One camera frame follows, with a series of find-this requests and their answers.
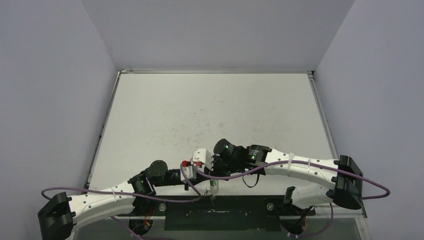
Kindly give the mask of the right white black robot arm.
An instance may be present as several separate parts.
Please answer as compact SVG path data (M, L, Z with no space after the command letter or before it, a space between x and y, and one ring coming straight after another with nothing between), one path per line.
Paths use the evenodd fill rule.
M310 182L287 188L282 207L290 215L311 206L333 203L341 208L359 210L363 206L362 171L353 158L315 159L285 153L268 146L236 146L219 140L205 169L212 176L230 177L235 173L279 175Z

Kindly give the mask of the metal key holder ring plate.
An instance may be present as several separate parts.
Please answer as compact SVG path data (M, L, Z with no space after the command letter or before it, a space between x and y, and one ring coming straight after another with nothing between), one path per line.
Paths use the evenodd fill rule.
M203 194L203 197L211 201L214 201L219 193L219 181L216 179L218 181L218 188L213 189L210 186L210 180L209 180L209 185L205 187L205 192Z

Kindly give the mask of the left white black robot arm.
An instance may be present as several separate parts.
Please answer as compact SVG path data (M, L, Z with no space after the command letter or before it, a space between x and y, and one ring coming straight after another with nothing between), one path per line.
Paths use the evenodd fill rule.
M168 169L162 160L154 161L148 168L129 180L103 190L76 187L49 187L41 191L47 203L37 216L44 240L66 240L72 233L91 223L135 213L144 215L151 202L188 204L199 202L198 195L189 199L157 197L155 187L187 185L194 188L205 181L197 170L201 161L183 161L178 169Z

